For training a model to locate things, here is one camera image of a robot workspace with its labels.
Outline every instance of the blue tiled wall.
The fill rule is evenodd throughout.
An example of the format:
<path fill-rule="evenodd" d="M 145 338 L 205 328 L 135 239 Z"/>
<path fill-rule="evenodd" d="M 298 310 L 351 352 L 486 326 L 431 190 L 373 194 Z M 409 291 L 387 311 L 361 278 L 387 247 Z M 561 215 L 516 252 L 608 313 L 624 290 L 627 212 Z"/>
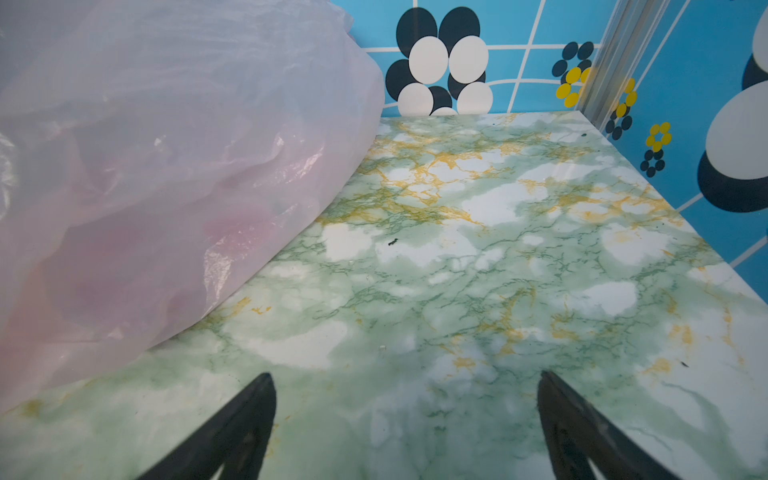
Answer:
<path fill-rule="evenodd" d="M 406 12 L 413 8 L 423 8 L 425 12 L 422 14 L 434 18 L 440 28 L 442 20 L 455 8 L 466 7 L 471 10 L 480 25 L 479 35 L 476 36 L 483 40 L 488 49 L 485 79 L 481 81 L 490 88 L 492 101 L 489 101 L 488 97 L 483 101 L 472 101 L 466 96 L 465 103 L 462 104 L 465 113 L 569 109 L 565 104 L 566 99 L 557 96 L 558 88 L 564 80 L 561 80 L 561 76 L 553 75 L 553 65 L 563 59 L 565 46 L 572 42 L 578 46 L 592 43 L 595 50 L 588 59 L 594 61 L 615 5 L 615 0 L 333 1 L 354 17 L 352 36 L 379 64 L 385 76 L 394 62 L 406 59 L 397 42 L 398 23 Z M 454 31 L 461 29 L 461 25 L 453 25 Z M 414 40 L 416 39 L 419 39 L 418 35 L 415 35 Z M 580 61 L 578 56 L 568 60 L 569 71 Z M 446 68 L 438 81 L 425 86 L 449 90 L 450 71 L 450 68 Z M 441 89 L 433 91 L 439 95 L 442 93 Z M 577 81 L 572 88 L 566 89 L 577 94 L 581 89 L 581 82 Z M 453 111 L 458 110 L 457 96 L 453 95 L 447 100 Z M 575 100 L 575 96 L 570 99 L 571 102 Z M 435 99 L 432 106 L 437 108 L 438 103 L 439 100 Z M 384 116 L 396 116 L 401 113 L 401 105 L 398 105 L 397 99 L 389 92 L 386 105 Z"/>
<path fill-rule="evenodd" d="M 617 114 L 616 120 L 609 122 L 606 135 L 725 261 L 732 263 L 752 288 L 768 300 L 768 283 L 763 273 L 768 267 L 768 249 L 754 253 L 751 248 L 760 247 L 765 241 L 768 177 L 759 178 L 758 174 L 753 176 L 752 183 L 745 184 L 723 180 L 719 174 L 700 175 L 710 125 L 721 109 L 745 90 L 745 69 L 766 7 L 768 0 L 672 0 L 632 74 L 634 80 L 630 82 L 635 86 L 628 90 L 637 92 L 637 100 L 623 117 Z M 755 77 L 751 81 L 768 79 L 762 69 L 747 75 L 750 76 Z M 624 93 L 620 102 L 626 100 Z M 627 130 L 614 127 L 625 117 L 632 119 Z M 654 141 L 649 141 L 651 129 L 665 123 L 670 142 L 657 145 L 660 151 L 653 152 L 654 143 L 662 140 L 664 134 L 659 131 Z M 744 144 L 762 148 L 760 143 L 766 144 L 764 139 L 768 139 L 768 124 L 758 124 L 762 124 L 760 129 L 765 135 L 734 130 L 720 132 L 720 141 L 731 142 L 733 151 Z M 765 150 L 761 151 L 758 164 L 768 162 Z M 652 154 L 655 155 L 645 164 L 646 155 Z M 743 155 L 729 156 L 713 160 L 720 165 L 742 164 L 747 170 L 755 163 L 754 158 Z M 663 161 L 661 169 L 656 168 L 659 160 Z"/>

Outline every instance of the white plastic bag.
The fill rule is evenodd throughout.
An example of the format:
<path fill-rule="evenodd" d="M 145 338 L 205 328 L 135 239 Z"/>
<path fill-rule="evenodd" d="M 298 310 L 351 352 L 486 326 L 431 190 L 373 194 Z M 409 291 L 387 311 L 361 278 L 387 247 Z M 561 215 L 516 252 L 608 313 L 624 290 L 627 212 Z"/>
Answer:
<path fill-rule="evenodd" d="M 327 0 L 61 3 L 82 20 L 0 91 L 0 412 L 200 320 L 331 202 L 383 106 Z"/>

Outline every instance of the marble surface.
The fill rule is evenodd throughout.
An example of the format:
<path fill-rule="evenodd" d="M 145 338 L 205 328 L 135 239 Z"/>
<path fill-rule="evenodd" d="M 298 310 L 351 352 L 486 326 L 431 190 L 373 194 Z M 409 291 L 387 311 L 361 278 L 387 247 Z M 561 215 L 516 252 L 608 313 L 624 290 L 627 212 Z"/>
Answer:
<path fill-rule="evenodd" d="M 553 369 L 684 478 L 768 475 L 768 307 L 578 112 L 382 119 L 204 321 L 0 418 L 0 478 L 139 475 L 262 371 L 262 476 L 552 478 Z"/>

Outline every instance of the wallpaper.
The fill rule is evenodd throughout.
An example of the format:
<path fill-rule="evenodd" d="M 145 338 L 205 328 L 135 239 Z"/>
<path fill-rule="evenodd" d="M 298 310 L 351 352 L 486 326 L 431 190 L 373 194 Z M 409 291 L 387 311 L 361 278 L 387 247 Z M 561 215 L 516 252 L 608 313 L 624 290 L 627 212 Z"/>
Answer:
<path fill-rule="evenodd" d="M 334 0 L 379 64 L 385 117 L 574 109 L 614 0 Z"/>
<path fill-rule="evenodd" d="M 604 127 L 768 300 L 768 0 L 671 0 Z"/>

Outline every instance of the white oval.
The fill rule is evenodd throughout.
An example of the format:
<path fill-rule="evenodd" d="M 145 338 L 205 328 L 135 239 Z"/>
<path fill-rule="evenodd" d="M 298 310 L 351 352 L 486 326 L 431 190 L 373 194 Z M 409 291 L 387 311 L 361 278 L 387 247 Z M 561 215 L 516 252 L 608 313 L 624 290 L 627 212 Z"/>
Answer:
<path fill-rule="evenodd" d="M 440 115 L 458 115 L 458 112 L 450 107 L 440 107 L 432 112 L 433 117 L 439 117 Z"/>
<path fill-rule="evenodd" d="M 491 88 L 481 82 L 473 82 L 462 89 L 456 100 L 456 110 L 460 114 L 487 114 L 493 106 Z"/>
<path fill-rule="evenodd" d="M 760 68 L 768 71 L 768 8 L 757 22 L 755 35 L 752 37 L 752 53 Z"/>
<path fill-rule="evenodd" d="M 417 81 L 433 84 L 448 68 L 448 49 L 437 37 L 420 38 L 411 48 L 408 67 Z"/>
<path fill-rule="evenodd" d="M 482 38 L 468 35 L 453 46 L 448 65 L 456 81 L 472 83 L 480 78 L 488 66 L 488 47 Z"/>
<path fill-rule="evenodd" d="M 737 180 L 768 177 L 766 109 L 768 81 L 763 81 L 717 112 L 707 132 L 707 156 L 717 171 Z"/>
<path fill-rule="evenodd" d="M 406 85 L 397 97 L 397 109 L 403 117 L 429 115 L 434 103 L 432 92 L 420 83 Z"/>

